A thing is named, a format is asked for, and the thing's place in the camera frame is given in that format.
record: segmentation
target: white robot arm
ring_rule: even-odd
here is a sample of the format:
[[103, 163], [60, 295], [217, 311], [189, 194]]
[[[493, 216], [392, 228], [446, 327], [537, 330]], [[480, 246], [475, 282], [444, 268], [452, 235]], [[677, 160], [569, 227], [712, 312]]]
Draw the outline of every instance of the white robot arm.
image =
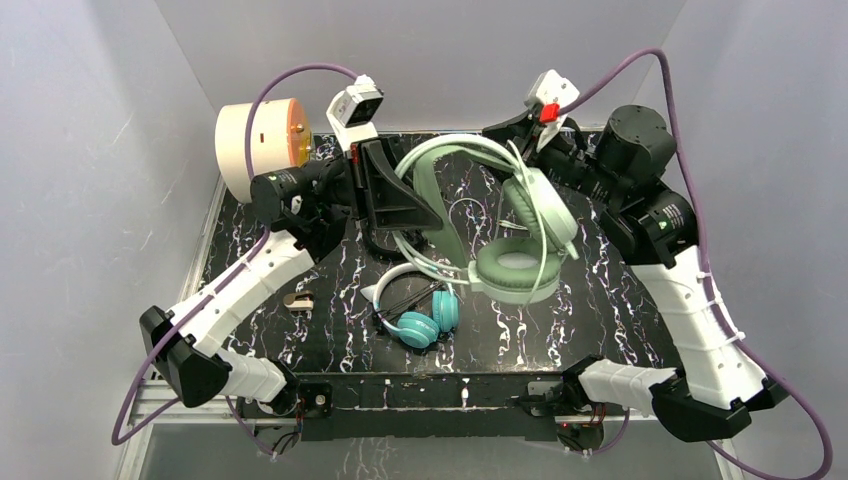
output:
[[[559, 400], [572, 408], [633, 407], [656, 415], [684, 441], [730, 438], [751, 423], [750, 411], [771, 408], [787, 394], [734, 343], [744, 335], [730, 322], [715, 284], [714, 301], [704, 293], [703, 282], [714, 280], [701, 272], [698, 219], [689, 202], [660, 180], [676, 141], [656, 111], [638, 105], [616, 109], [596, 145], [582, 142], [579, 129], [573, 138], [546, 135], [550, 125], [558, 132], [565, 123], [558, 101], [573, 102], [571, 88], [556, 72], [546, 72], [525, 101], [528, 110], [483, 135], [513, 141], [525, 162], [551, 181], [603, 205], [600, 227], [656, 302], [683, 368], [590, 356], [566, 370]], [[732, 336], [715, 318], [716, 306]]]
[[[381, 100], [382, 93], [362, 76], [328, 108], [346, 159], [352, 146], [379, 142], [370, 120]], [[234, 395], [268, 403], [278, 412], [291, 409], [297, 382], [284, 364], [235, 354], [222, 345], [268, 297], [338, 246], [347, 215], [335, 206], [351, 206], [352, 201], [346, 194], [349, 177], [344, 163], [309, 162], [254, 177], [250, 188], [254, 211], [267, 228], [262, 238], [190, 298], [167, 312], [154, 306], [141, 316], [148, 353], [180, 325], [154, 366], [185, 406], [202, 405], [216, 395]], [[367, 214], [369, 206], [361, 210]]]

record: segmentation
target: headphone ear cup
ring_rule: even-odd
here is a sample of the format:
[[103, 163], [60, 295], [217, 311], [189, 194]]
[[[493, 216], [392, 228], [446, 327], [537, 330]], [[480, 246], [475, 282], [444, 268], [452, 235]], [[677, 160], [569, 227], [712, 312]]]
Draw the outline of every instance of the headphone ear cup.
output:
[[[530, 206], [530, 195], [518, 183], [515, 177], [505, 180], [501, 188], [503, 188], [504, 197], [506, 197], [507, 202], [512, 205], [512, 209], [515, 211], [515, 216], [518, 218], [519, 223], [527, 227], [527, 232], [530, 233], [530, 236], [534, 240], [541, 242], [542, 228], [539, 222], [536, 221], [536, 212]], [[548, 245], [552, 245], [558, 249], [562, 248], [562, 245], [557, 245], [557, 239], [553, 235], [547, 235], [547, 239], [549, 242]]]
[[398, 320], [397, 328], [398, 338], [413, 348], [427, 348], [439, 339], [439, 325], [422, 313], [404, 313]]
[[459, 325], [459, 299], [456, 295], [444, 290], [433, 293], [433, 320], [443, 333]]

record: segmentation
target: white cylinder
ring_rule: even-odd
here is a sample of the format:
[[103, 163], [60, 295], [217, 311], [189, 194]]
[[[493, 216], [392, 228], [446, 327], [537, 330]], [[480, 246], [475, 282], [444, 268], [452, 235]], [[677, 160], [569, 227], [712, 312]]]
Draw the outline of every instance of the white cylinder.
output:
[[[227, 105], [215, 124], [215, 156], [224, 183], [239, 202], [250, 203], [244, 158], [244, 133], [250, 103]], [[296, 98], [263, 102], [256, 111], [250, 140], [255, 175], [303, 165], [312, 149], [312, 129]]]

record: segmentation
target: headphones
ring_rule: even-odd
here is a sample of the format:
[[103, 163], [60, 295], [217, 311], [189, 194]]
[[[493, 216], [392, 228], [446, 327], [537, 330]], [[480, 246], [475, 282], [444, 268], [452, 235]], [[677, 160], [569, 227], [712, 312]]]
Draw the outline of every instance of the headphones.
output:
[[380, 311], [380, 296], [386, 286], [395, 278], [405, 273], [417, 272], [419, 268], [412, 263], [404, 263], [389, 269], [380, 281], [362, 291], [374, 305], [374, 314], [379, 318], [383, 327], [400, 339], [401, 342], [412, 348], [427, 348], [439, 339], [442, 333], [448, 333], [459, 325], [459, 300], [450, 290], [436, 290], [433, 292], [433, 318], [419, 312], [404, 312], [397, 325], [392, 325], [387, 318], [387, 312]]
[[[392, 235], [401, 253], [422, 273], [448, 284], [470, 285], [471, 291], [483, 292], [500, 302], [527, 305], [553, 295], [559, 286], [564, 259], [578, 258], [572, 243], [577, 222], [542, 171], [528, 168], [515, 145], [508, 144], [512, 152], [478, 135], [442, 135], [413, 148], [395, 169], [398, 178], [412, 170], [413, 189], [442, 218], [440, 230], [423, 233], [451, 265], [436, 263], [417, 252], [399, 232]], [[494, 155], [461, 145], [473, 145]], [[436, 161], [455, 152], [513, 174], [503, 182], [502, 194], [527, 228], [529, 238], [496, 239], [480, 249], [476, 260], [469, 261], [445, 209], [435, 172]]]

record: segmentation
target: black marble table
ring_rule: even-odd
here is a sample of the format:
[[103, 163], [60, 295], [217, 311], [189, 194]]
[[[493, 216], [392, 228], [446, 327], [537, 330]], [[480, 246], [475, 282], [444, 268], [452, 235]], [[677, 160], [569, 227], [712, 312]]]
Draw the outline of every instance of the black marble table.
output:
[[[405, 134], [401, 140], [408, 150], [431, 136]], [[333, 136], [316, 137], [315, 147], [318, 160], [341, 155]], [[437, 169], [451, 218], [472, 256], [498, 236], [525, 234], [497, 226], [498, 217], [516, 219], [485, 169], [460, 154], [444, 158]], [[546, 301], [525, 310], [468, 291], [460, 300], [456, 333], [430, 351], [411, 350], [379, 334], [372, 323], [370, 305], [359, 292], [392, 265], [372, 258], [360, 232], [348, 222], [341, 245], [271, 296], [226, 346], [283, 361], [298, 375], [345, 374], [334, 377], [347, 379], [344, 383], [374, 374], [559, 374], [592, 353], [639, 366], [680, 365], [644, 286], [597, 227], [597, 207], [582, 195], [565, 189], [560, 193], [580, 225], [575, 240], [580, 259], [564, 263], [560, 288]], [[226, 193], [204, 282], [223, 272], [260, 235], [250, 207]], [[399, 280], [386, 291], [383, 303], [391, 305], [427, 283], [414, 276]], [[290, 313], [282, 305], [283, 296], [300, 290], [315, 293], [315, 308]], [[429, 314], [429, 302], [423, 302], [421, 311]], [[469, 405], [473, 402], [471, 395]]]

